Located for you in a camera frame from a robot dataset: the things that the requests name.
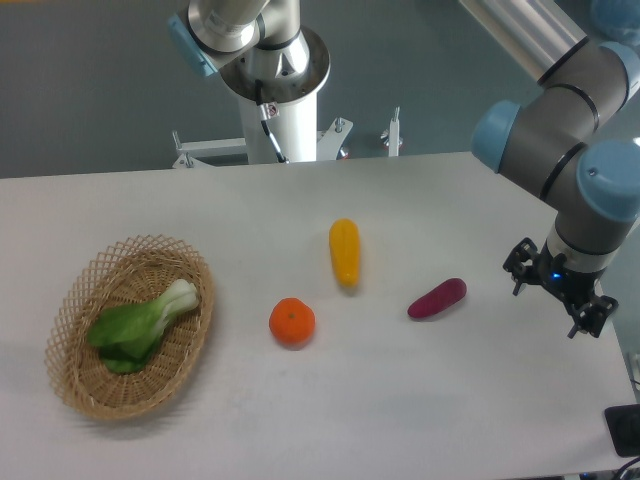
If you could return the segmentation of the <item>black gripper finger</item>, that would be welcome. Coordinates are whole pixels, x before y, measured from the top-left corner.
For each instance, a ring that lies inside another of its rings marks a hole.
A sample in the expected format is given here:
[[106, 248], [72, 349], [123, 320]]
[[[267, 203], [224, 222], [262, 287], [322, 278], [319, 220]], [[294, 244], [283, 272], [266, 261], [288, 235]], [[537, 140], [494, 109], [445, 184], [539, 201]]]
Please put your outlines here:
[[527, 285], [538, 286], [539, 250], [528, 237], [522, 239], [509, 253], [503, 263], [503, 269], [510, 274], [514, 282], [512, 294], [518, 296]]
[[573, 326], [568, 337], [573, 339], [578, 333], [583, 333], [599, 338], [607, 320], [617, 309], [618, 301], [606, 295], [593, 295], [588, 302], [579, 306], [569, 303], [566, 310], [573, 320]]

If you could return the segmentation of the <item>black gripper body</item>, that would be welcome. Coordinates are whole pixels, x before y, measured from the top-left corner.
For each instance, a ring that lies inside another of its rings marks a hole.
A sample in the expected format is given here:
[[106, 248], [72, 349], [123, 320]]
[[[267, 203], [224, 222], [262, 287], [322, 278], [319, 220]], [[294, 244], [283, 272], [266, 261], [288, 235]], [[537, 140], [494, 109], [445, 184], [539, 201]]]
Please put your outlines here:
[[568, 267], [564, 254], [553, 257], [544, 247], [532, 261], [533, 280], [556, 299], [575, 307], [589, 303], [595, 293], [595, 284], [604, 269], [594, 272], [578, 272]]

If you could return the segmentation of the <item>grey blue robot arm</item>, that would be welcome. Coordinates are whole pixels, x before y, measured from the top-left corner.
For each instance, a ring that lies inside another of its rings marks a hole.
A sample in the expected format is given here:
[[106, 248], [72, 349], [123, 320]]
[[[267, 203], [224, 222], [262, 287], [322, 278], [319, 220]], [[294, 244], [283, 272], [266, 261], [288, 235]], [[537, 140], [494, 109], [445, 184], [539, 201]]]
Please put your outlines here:
[[[477, 123], [472, 154], [555, 209], [542, 247], [520, 241], [504, 262], [517, 287], [537, 285], [565, 307], [573, 331], [598, 336], [617, 301], [598, 292], [639, 222], [639, 148], [587, 139], [639, 89], [629, 47], [594, 44], [552, 1], [469, 1], [466, 9], [540, 85], [529, 105], [502, 101]], [[237, 96], [252, 163], [335, 160], [350, 124], [316, 129], [330, 70], [324, 42], [295, 1], [190, 1], [168, 22], [198, 74]]]

